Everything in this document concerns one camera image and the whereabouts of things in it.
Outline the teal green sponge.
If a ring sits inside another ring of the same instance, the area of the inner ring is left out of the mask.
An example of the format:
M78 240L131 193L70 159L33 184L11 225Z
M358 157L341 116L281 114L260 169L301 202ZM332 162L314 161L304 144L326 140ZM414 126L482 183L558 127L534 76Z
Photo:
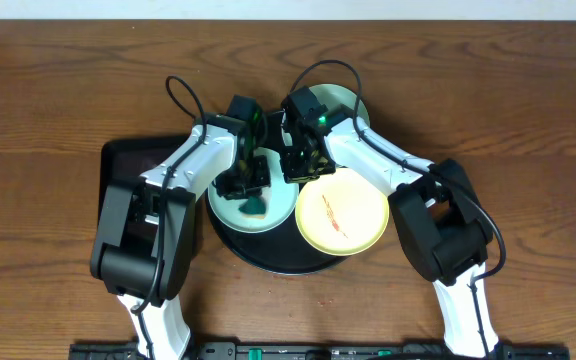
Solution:
M243 216L263 219L267 214L267 204L260 195L249 197L238 208Z

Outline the light blue plate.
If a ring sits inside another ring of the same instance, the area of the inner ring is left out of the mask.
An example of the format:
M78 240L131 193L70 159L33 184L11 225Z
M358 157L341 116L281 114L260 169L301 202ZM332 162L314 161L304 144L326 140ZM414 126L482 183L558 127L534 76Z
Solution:
M339 125L346 128L352 127L356 103L356 94L353 91L336 84L314 85L310 86L309 90L317 101L326 107L324 114L314 121L318 130L332 130Z
M286 183L280 166L280 155L271 149L257 148L255 156L265 156L270 175L270 186L264 187L260 195L266 205L262 214L247 214L240 210L246 200L226 200L217 194L213 185L208 187L211 210L226 227L243 233L261 233L283 223L293 212L299 185Z

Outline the light blue plate top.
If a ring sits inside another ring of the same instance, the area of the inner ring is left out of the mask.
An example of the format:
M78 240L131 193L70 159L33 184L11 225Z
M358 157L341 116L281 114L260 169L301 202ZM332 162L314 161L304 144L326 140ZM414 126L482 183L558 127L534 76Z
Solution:
M314 85L310 86L309 90L317 101L326 107L324 114L314 121L318 130L332 130L339 125L346 128L352 127L356 103L356 94L353 91L336 84Z

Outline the yellow plate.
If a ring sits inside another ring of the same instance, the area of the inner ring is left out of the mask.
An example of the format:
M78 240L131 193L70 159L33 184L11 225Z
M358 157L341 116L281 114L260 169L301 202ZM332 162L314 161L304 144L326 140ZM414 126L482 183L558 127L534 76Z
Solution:
M334 256L358 254L374 245L389 217L386 196L355 171L341 168L300 191L295 216L303 238Z

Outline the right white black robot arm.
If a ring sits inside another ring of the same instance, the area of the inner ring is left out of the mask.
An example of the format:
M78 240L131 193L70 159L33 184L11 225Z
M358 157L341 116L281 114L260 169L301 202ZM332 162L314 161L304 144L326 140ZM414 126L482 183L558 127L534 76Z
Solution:
M502 268L486 267L487 246L501 232L483 209L464 168L414 156L392 144L359 115L361 102L328 108L311 88L293 87L282 101L282 129L290 144L284 177L313 190L349 170L362 179L337 203L356 208L370 189L387 201L400 245L413 269L429 281L444 321L444 343L456 356L484 359L499 342L488 313L484 281Z

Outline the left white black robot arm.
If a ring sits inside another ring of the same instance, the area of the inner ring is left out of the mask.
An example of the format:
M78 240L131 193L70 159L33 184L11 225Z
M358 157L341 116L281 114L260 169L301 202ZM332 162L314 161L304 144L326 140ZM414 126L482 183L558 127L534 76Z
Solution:
M223 114L201 112L190 136L167 159L105 188L90 260L128 310L137 355L180 359L191 333L179 303L193 250L196 203L214 186L227 200L248 200L270 184L267 161L255 155L265 116L236 95Z

